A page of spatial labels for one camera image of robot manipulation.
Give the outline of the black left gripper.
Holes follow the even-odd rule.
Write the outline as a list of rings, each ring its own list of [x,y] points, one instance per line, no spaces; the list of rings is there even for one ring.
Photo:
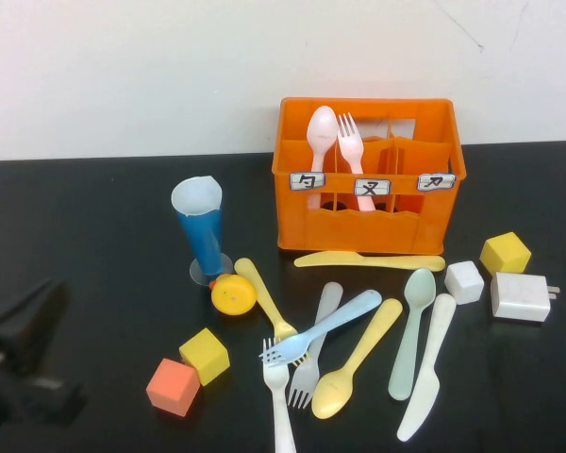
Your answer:
[[[23,305],[0,309],[0,367],[31,373],[52,341],[68,299],[67,287],[50,281]]]

